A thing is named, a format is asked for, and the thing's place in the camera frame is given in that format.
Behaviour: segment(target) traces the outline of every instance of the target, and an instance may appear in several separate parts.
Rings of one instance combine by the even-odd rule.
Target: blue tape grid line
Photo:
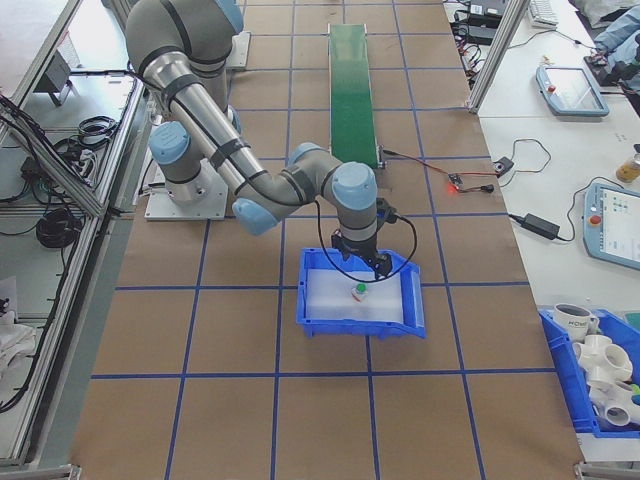
[[[527,281],[514,282],[422,282],[421,287],[519,287],[528,286]],[[162,290],[296,290],[297,285],[141,285],[116,287],[118,292],[155,292]]]
[[[373,365],[371,362],[371,340],[365,337],[365,347],[367,350],[367,382],[369,384],[369,412],[371,415],[371,445],[373,448],[373,470],[376,480],[380,480],[380,456],[378,453],[378,428],[376,425],[376,401],[373,388]]]
[[[425,155],[425,148],[424,148],[424,143],[422,141],[422,132],[420,130],[420,122],[418,119],[418,112],[415,110],[415,98],[413,95],[413,88],[411,85],[411,78],[409,75],[409,71],[407,70],[407,58],[405,56],[405,51],[404,51],[404,39],[403,39],[403,35],[400,34],[400,22],[399,22],[399,18],[398,18],[398,11],[397,11],[397,5],[396,5],[396,0],[392,0],[391,4],[393,6],[393,14],[394,14],[394,18],[395,18],[395,22],[396,22],[396,29],[398,31],[398,37],[400,39],[400,52],[402,54],[402,62],[403,65],[405,67],[405,76],[406,76],[406,81],[407,81],[407,87],[409,90],[409,98],[411,101],[411,106],[413,107],[413,120],[415,123],[415,128],[416,128],[416,133],[418,135],[418,146],[420,149],[420,155],[424,156]],[[428,192],[428,196],[429,196],[429,202],[431,202],[431,206],[432,206],[432,210],[435,211],[434,206],[435,206],[435,202],[433,199],[433,192],[431,190],[431,183],[429,182],[429,175],[427,174],[426,169],[424,169],[424,176],[425,176],[425,181],[427,184],[427,192]],[[438,218],[437,216],[433,218],[433,224],[434,224],[434,229],[435,229],[435,234],[436,234],[436,241],[438,244],[438,253],[440,256],[440,264],[442,267],[442,275],[443,275],[443,279],[445,281],[446,284],[449,283],[449,278],[447,275],[447,266],[446,266],[446,261],[445,261],[445,257],[444,257],[444,250],[443,250],[443,245],[442,245],[442,239],[440,238],[440,229],[439,229],[439,225],[438,225]],[[449,304],[449,312],[451,315],[451,322],[452,322],[452,326],[453,326],[453,333],[454,333],[454,338],[456,341],[456,350],[458,353],[458,360],[460,362],[460,369],[464,372],[464,358],[462,355],[462,345],[460,343],[460,336],[458,334],[458,327],[457,327],[457,323],[456,323],[456,317],[455,317],[455,309],[453,308],[453,301],[451,298],[451,288],[448,285],[445,285],[445,290],[447,293],[447,302]],[[480,472],[480,477],[482,480],[486,480],[486,475],[485,475],[485,471],[484,471],[484,463],[482,460],[482,451],[480,449],[480,442],[478,439],[478,431],[476,428],[476,422],[475,422],[475,418],[474,418],[474,413],[473,413],[473,406],[471,404],[471,396],[469,393],[469,385],[467,383],[467,376],[465,373],[461,374],[462,377],[462,385],[463,385],[463,389],[464,389],[464,395],[465,395],[465,400],[467,403],[467,411],[468,411],[468,415],[469,415],[469,425],[471,427],[471,434],[473,437],[473,444],[474,444],[474,448],[475,448],[475,452],[476,452],[476,460],[478,463],[478,470]]]
[[[296,0],[293,0],[293,12],[291,15],[291,31],[293,32],[295,28],[295,20],[296,20]],[[291,57],[289,58],[289,92],[287,99],[287,136],[285,140],[285,157],[289,158],[289,144],[291,143],[291,103],[293,97],[293,35],[291,36]],[[277,327],[276,327],[276,352],[275,352],[275,373],[276,375],[280,373],[280,342],[282,339],[282,296],[283,289],[282,285],[284,283],[284,246],[285,246],[285,238],[286,238],[286,221],[281,222],[282,226],[280,229],[280,262],[278,272],[278,317],[277,317]],[[271,464],[269,469],[269,479],[275,480],[276,478],[276,463],[277,463],[277,455],[278,455],[278,408],[279,408],[279,398],[280,398],[280,378],[276,377],[273,382],[273,413],[272,413],[272,423],[271,423]]]
[[[204,260],[207,253],[207,243],[209,240],[209,228],[211,227],[211,220],[207,220],[204,238],[202,240],[202,250],[200,252],[200,264],[198,265],[198,276],[196,279],[196,286],[200,285],[202,281],[202,271],[204,270]],[[173,452],[175,450],[176,438],[178,436],[178,427],[180,425],[180,413],[182,411],[182,398],[184,395],[184,385],[186,381],[186,373],[189,368],[189,354],[191,353],[191,341],[193,339],[193,330],[196,323],[196,315],[198,312],[198,298],[200,296],[200,290],[196,289],[193,295],[193,305],[191,307],[191,319],[189,321],[189,332],[187,334],[187,343],[184,351],[184,360],[182,362],[182,376],[180,378],[180,387],[178,389],[178,399],[176,401],[176,410],[173,417],[173,427],[171,429],[171,441],[169,443],[169,453],[167,455],[167,467],[165,469],[164,478],[170,480],[171,467],[173,465]]]
[[[370,350],[367,361],[370,362]],[[195,373],[96,373],[92,380],[167,380],[191,378],[341,378],[341,377],[433,377],[442,375],[509,375],[555,373],[555,368],[480,368],[469,370],[390,370],[366,372],[195,372]]]

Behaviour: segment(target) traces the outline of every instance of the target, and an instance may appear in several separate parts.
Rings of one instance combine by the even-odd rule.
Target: wire
[[[547,168],[547,165],[549,165],[549,162],[551,161],[551,153],[549,152],[549,150],[547,150],[545,148],[544,145],[542,145],[540,140],[536,140],[535,138],[517,138],[516,140],[513,141],[513,144],[511,145],[511,158],[509,158],[509,160],[511,160],[512,162],[514,161],[514,158],[516,156],[516,145],[518,143],[521,143],[521,142],[535,142],[535,143],[537,143],[540,146],[540,148],[547,154],[547,160],[537,170],[513,170],[513,174],[511,175],[511,177],[509,177],[509,180],[507,180],[505,183],[501,183],[500,184],[500,188],[504,188],[507,185],[509,185],[513,181],[513,179],[515,178],[517,173],[540,173],[540,172],[542,172],[545,168]]]
[[[316,211],[318,213],[317,219],[318,219],[318,239],[320,240],[320,246],[322,247],[322,251],[324,252],[325,257],[327,257],[327,260],[329,260],[329,263],[331,264],[331,266],[333,268],[335,268],[338,272],[340,272],[342,275],[344,275],[345,277],[355,281],[355,282],[359,282],[359,283],[379,283],[379,282],[383,282],[385,280],[388,280],[392,277],[394,277],[395,275],[397,275],[405,266],[407,266],[407,264],[411,261],[411,259],[413,258],[413,256],[416,253],[416,250],[418,249],[418,233],[416,232],[416,227],[413,224],[413,222],[411,222],[411,220],[409,220],[406,217],[403,217],[402,215],[397,215],[396,217],[398,220],[406,223],[407,225],[409,225],[411,227],[411,233],[413,234],[413,248],[411,249],[411,253],[409,254],[409,256],[405,259],[405,261],[402,263],[402,265],[400,265],[400,267],[398,267],[395,271],[391,272],[389,275],[387,275],[384,278],[378,278],[376,280],[363,280],[361,278],[357,278],[354,277],[353,275],[350,275],[349,273],[345,272],[342,268],[340,268],[331,258],[331,256],[329,255],[329,252],[327,251],[327,248],[324,245],[324,240],[322,238],[322,222],[321,222],[321,214],[320,214],[320,203],[317,200],[314,200],[313,203],[315,203],[316,205]]]
[[[157,91],[162,90],[160,87],[149,82],[142,75],[140,75],[137,72],[134,72],[133,70],[117,70],[117,69],[116,70],[72,70],[71,75],[77,76],[77,77],[80,77],[83,75],[87,77],[96,77],[96,76],[105,76],[105,75],[127,75],[135,78],[136,80],[139,80],[146,87],[149,87],[152,90],[157,90]]]
[[[480,73],[478,66],[482,63],[480,57],[482,56],[482,50],[480,45],[475,41],[475,38],[470,35],[470,29],[468,25],[469,4],[464,4],[467,10],[456,10],[454,13],[455,22],[451,24],[451,33],[454,36],[458,54],[462,62],[465,75],[469,82],[469,86],[473,86],[475,77]],[[467,18],[461,19],[458,13],[462,12],[467,15]]]
[[[434,170],[436,172],[442,173],[443,175],[451,175],[451,173],[447,172],[446,170],[444,170],[443,168],[440,167],[436,167],[435,165],[432,165],[431,163],[416,158],[416,157],[412,157],[411,155],[405,155],[404,153],[398,153],[395,152],[393,150],[389,150],[389,149],[383,149],[382,153],[386,154],[386,155],[391,155],[393,157],[402,157],[402,158],[406,158],[408,160],[413,160],[415,162],[420,163],[421,165],[424,165],[427,168],[430,168],[431,170]],[[470,176],[476,176],[476,177],[497,177],[498,174],[495,172],[455,172],[457,175],[470,175]]]
[[[507,48],[507,50],[510,50],[512,48],[518,48],[518,47],[523,47],[526,44],[528,44],[531,40],[533,40],[534,38],[536,38],[538,35],[544,35],[545,33],[557,33],[558,35],[560,35],[561,37],[566,38],[567,40],[572,41],[573,43],[575,43],[576,45],[583,45],[586,48],[590,48],[590,49],[595,49],[595,47],[591,47],[589,45],[584,44],[583,42],[581,42],[580,40],[577,40],[575,38],[571,38],[569,35],[566,35],[562,32],[559,32],[558,30],[543,30],[541,32],[538,33],[534,33],[533,35],[531,35],[526,41],[522,42],[522,43],[517,43],[515,45],[511,45]]]
[[[24,235],[25,233],[29,233],[31,230],[36,228],[36,225],[33,227],[23,230],[22,232],[0,232],[0,235],[4,235],[5,237],[17,237],[18,235]]]
[[[3,96],[2,94],[0,94],[0,105],[4,106],[10,112],[12,117],[14,117],[14,119],[17,118],[17,119],[22,120],[23,122],[25,122],[27,124],[27,127],[31,131],[34,139],[43,147],[44,150],[47,151],[47,153],[49,153],[49,155],[51,155],[51,157],[54,159],[54,161],[58,165],[60,165],[64,170],[66,170],[71,175],[71,178],[73,178],[75,181],[78,181],[78,182],[86,185],[85,179],[82,178],[78,174],[78,172],[76,172],[72,167],[70,167],[64,161],[64,159],[62,159],[62,157],[60,157],[58,152],[56,152],[54,146],[51,144],[49,139],[44,134],[44,130],[42,130],[42,127],[37,122],[35,122],[35,120],[33,120],[24,111],[22,111],[18,107],[16,107],[13,104],[13,102],[11,102],[8,98]],[[40,166],[40,160],[39,160],[40,157],[36,153],[35,147],[33,145],[32,138],[27,134],[26,130],[24,128],[22,128],[20,125],[18,125],[17,123],[15,123],[14,121],[6,118],[3,115],[0,115],[0,121],[2,121],[5,124],[7,124],[9,127],[14,129],[16,132],[18,132],[23,137],[24,142],[27,144],[27,148],[29,150],[29,153],[31,153],[31,156],[33,157],[33,159]]]
[[[92,151],[99,150],[109,142],[118,127],[119,122],[105,115],[87,118],[78,125],[78,142]]]
[[[574,207],[576,206],[576,197],[578,196],[578,194],[580,192],[584,192],[587,188],[589,188],[593,182],[595,182],[596,180],[604,180],[605,182],[609,182],[617,187],[620,187],[622,189],[624,189],[624,187],[622,185],[620,185],[617,182],[614,182],[613,180],[609,180],[608,178],[605,177],[593,177],[589,183],[587,184],[586,187],[581,188],[580,190],[576,190],[575,192],[573,192],[573,198],[571,200],[571,207],[569,207],[569,210],[567,211],[567,220],[569,220],[569,224],[571,225],[571,238],[562,238],[560,236],[558,236],[558,240],[562,240],[563,242],[573,242],[576,239],[576,226],[573,224],[573,220],[571,220],[571,211],[574,209]]]
[[[25,181],[24,184],[22,185],[22,190],[20,191],[20,193],[18,193],[17,195],[13,195],[11,197],[0,198],[0,203],[15,202],[16,200],[20,200],[21,198],[23,198],[28,193],[29,193],[29,183]]]
[[[63,269],[60,275],[60,281],[58,283],[58,287],[56,289],[56,294],[53,299],[53,305],[51,306],[51,310],[49,311],[49,315],[47,316],[47,320],[45,324],[42,326],[42,334],[40,335],[40,339],[38,341],[38,346],[36,347],[36,351],[31,356],[31,366],[29,367],[29,372],[27,373],[25,381],[23,382],[21,387],[16,389],[16,393],[13,395],[13,397],[11,397],[6,402],[0,402],[0,414],[6,413],[12,408],[14,408],[16,405],[18,405],[18,403],[20,403],[20,400],[22,400],[22,398],[24,397],[25,393],[29,391],[31,381],[33,380],[33,376],[36,371],[36,365],[38,363],[40,355],[42,354],[42,350],[44,349],[44,345],[45,345],[44,340],[47,337],[49,329],[51,328],[51,325],[58,313],[58,307],[60,305],[60,299],[62,297],[62,288],[64,287],[67,277],[69,275],[70,264],[71,264],[70,260],[71,258],[73,258],[78,248],[79,238],[80,236],[77,236],[75,241],[73,242],[71,253],[69,254],[69,259],[67,260],[67,262],[64,261],[64,257],[62,258]]]
[[[144,193],[144,179],[147,178],[147,174],[149,173],[149,168],[151,168],[151,164],[153,163],[153,159],[149,160],[146,168],[144,169],[144,173],[142,174],[142,180],[140,181],[140,188],[138,188],[138,195],[142,195]]]

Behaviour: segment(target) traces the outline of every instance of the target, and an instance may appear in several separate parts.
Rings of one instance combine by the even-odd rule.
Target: blue plastic bin
[[[395,252],[385,250],[391,255],[394,271],[405,262]],[[342,254],[335,249],[327,249],[331,260],[348,273],[370,271],[366,264],[358,257],[351,255],[346,261],[342,260]],[[420,287],[420,267],[414,263],[407,263],[398,273],[402,291],[402,316],[403,323],[384,321],[364,321],[344,318],[335,319],[311,319],[306,314],[307,277],[309,270],[335,270],[327,259],[322,249],[304,248],[300,254],[300,275],[298,281],[298,304],[296,309],[296,323],[301,325],[307,336],[316,334],[348,334],[348,335],[372,335],[381,339],[386,337],[399,337],[403,335],[416,335],[426,338],[424,312],[422,309],[422,290]]]
[[[594,310],[593,313],[600,319],[602,333],[629,354],[634,366],[633,382],[640,383],[640,332],[606,310]],[[615,427],[597,417],[589,400],[584,371],[578,365],[569,335],[553,321],[550,310],[541,310],[540,317],[576,432],[593,433],[601,438],[640,438],[638,426]]]

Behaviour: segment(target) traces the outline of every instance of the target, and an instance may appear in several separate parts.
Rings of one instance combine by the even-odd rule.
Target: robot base
[[[213,168],[203,160],[202,168]],[[164,175],[158,168],[154,183],[164,183]],[[208,195],[193,203],[176,203],[169,193],[151,193],[145,218],[147,220],[224,220],[229,188],[222,177],[214,172]]]

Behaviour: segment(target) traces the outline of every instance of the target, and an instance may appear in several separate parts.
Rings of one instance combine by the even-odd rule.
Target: person's arm
[[[610,53],[638,30],[640,30],[640,5],[631,8],[598,35],[594,40],[596,49]]]

